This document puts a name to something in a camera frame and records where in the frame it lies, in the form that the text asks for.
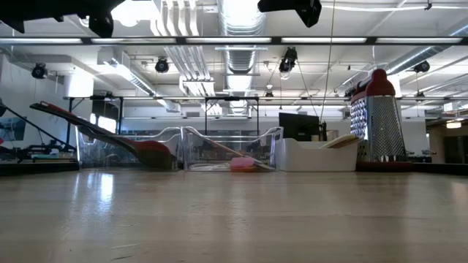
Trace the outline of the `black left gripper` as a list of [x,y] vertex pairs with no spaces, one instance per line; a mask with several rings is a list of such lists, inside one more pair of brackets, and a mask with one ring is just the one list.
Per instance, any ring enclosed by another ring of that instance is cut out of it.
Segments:
[[108,38],[113,34],[113,16],[111,12],[125,0],[61,0],[54,19],[64,20],[65,15],[77,15],[88,21],[88,28],[99,37]]

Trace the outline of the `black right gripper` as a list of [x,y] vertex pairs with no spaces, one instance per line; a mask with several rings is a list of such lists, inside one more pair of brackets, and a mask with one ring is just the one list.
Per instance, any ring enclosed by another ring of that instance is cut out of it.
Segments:
[[257,8],[260,12],[295,9],[307,28],[311,28],[318,23],[322,11],[320,0],[259,0]]

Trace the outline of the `black slotted nylon spoon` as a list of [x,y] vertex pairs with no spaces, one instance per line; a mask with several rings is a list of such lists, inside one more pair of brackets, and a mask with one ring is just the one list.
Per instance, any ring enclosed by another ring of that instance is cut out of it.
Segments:
[[124,148],[140,163],[147,167],[166,170],[177,167],[177,157],[170,152],[169,147],[161,142],[157,142],[155,140],[135,141],[118,136],[96,124],[92,124],[91,122],[74,115],[69,111],[47,102],[31,104],[30,108],[63,118],[69,123],[75,125],[80,133],[92,139],[101,140],[103,142],[110,143],[111,145]]

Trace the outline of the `red slotted silicone turner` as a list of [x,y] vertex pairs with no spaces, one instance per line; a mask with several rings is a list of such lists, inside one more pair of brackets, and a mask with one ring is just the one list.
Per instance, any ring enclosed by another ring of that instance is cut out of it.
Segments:
[[151,152],[156,152],[156,153],[170,154],[169,148],[166,145],[164,145],[163,143],[160,143],[158,141],[154,141],[154,140],[146,140],[146,141],[125,140],[125,142],[127,142],[130,146],[132,146],[137,151],[149,150]]

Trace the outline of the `cream coloured knife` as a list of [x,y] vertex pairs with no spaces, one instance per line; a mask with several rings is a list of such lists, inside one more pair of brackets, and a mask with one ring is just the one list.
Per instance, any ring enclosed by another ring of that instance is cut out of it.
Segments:
[[325,143],[320,148],[321,149],[328,149],[328,148],[343,148],[353,143],[359,142],[360,137],[355,134],[345,134],[343,136],[337,137],[336,139]]

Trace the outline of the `grey spatula wooden handle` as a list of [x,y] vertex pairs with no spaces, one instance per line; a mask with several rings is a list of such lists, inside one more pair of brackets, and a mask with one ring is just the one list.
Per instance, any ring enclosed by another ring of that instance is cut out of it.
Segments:
[[257,167],[260,167],[260,168],[266,169],[266,170],[273,170],[272,167],[267,166],[266,164],[262,163],[261,161],[259,161],[257,159],[254,159],[254,158],[252,158],[250,156],[244,155],[242,153],[239,153],[238,151],[235,151],[235,150],[233,150],[233,149],[231,149],[231,148],[229,148],[227,146],[224,146],[223,144],[221,144],[221,143],[219,143],[217,141],[209,139],[208,137],[205,137],[205,136],[201,136],[201,138],[204,139],[205,141],[207,141],[208,143],[211,143],[212,145],[215,145],[216,147],[220,147],[220,148],[234,154],[237,157],[243,157],[243,158],[251,159]]

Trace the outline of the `pink mini spatula clear handle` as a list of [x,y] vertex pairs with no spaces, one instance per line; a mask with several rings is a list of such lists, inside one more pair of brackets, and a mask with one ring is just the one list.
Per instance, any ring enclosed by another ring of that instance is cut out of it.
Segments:
[[246,169],[253,167],[255,160],[250,157],[235,157],[230,161],[230,169]]

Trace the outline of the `overhead light bar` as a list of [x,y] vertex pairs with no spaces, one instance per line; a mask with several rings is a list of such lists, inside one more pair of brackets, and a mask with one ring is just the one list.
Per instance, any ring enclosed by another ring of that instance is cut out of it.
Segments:
[[468,46],[468,37],[0,37],[0,45]]

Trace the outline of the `black metal rack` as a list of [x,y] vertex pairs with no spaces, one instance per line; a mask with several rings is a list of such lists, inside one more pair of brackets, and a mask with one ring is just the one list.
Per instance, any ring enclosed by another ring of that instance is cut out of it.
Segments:
[[73,101],[75,99],[83,100],[91,100],[91,101],[106,101],[106,100],[114,100],[118,99],[121,101],[120,109],[119,109],[119,116],[118,121],[121,122],[123,119],[123,111],[124,111],[124,102],[126,100],[135,100],[135,101],[203,101],[205,105],[204,109],[204,130],[205,134],[208,133],[208,103],[211,100],[222,100],[225,102],[234,102],[234,101],[249,101],[253,100],[256,102],[255,110],[258,112],[260,109],[260,98],[258,96],[82,96],[82,97],[71,97],[65,96],[65,100],[69,101],[69,111],[72,112],[73,110]]

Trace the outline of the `black computer monitor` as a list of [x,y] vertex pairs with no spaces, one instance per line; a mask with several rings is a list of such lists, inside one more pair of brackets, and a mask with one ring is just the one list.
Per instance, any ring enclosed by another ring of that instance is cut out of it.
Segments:
[[299,142],[310,142],[320,135],[320,120],[313,115],[279,113],[279,125],[283,128],[283,138]]

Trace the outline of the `clear plastic bin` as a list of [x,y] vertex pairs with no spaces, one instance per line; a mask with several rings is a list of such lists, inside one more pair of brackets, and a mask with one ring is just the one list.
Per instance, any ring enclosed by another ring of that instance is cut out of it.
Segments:
[[181,128],[184,169],[191,172],[231,172],[230,161],[234,154],[208,143],[208,137],[239,153],[261,161],[273,170],[258,168],[257,172],[278,170],[275,146],[282,139],[283,128],[273,127],[261,135],[203,135],[191,126]]
[[124,148],[80,133],[76,128],[76,141],[78,146],[78,161],[82,167],[123,167],[149,169],[156,171],[173,171],[183,167],[181,129],[167,127],[156,133],[143,133],[142,131],[127,131],[118,135],[135,141],[155,140],[169,147],[170,152],[177,157],[177,167],[173,169],[155,169],[140,163],[131,153]]

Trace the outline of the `white plastic bin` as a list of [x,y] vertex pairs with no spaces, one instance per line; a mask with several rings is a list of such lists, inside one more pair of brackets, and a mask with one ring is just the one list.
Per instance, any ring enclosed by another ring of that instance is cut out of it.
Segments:
[[285,172],[354,172],[358,143],[322,148],[325,142],[298,142],[286,138],[275,146],[277,167]]

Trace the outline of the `metal box grater red trim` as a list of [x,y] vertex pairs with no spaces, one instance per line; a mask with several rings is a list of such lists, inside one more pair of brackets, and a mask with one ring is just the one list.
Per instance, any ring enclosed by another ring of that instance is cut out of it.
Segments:
[[396,91],[385,70],[360,82],[350,100],[350,131],[360,138],[356,170],[409,172]]

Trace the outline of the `silver ventilation duct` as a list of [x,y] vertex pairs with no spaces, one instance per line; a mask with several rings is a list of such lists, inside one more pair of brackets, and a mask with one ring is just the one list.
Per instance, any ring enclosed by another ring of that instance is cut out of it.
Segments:
[[[258,37],[265,31],[266,15],[257,8],[259,0],[216,0],[221,35]],[[231,96],[247,96],[252,85],[258,52],[255,46],[229,46],[223,52],[225,88]]]

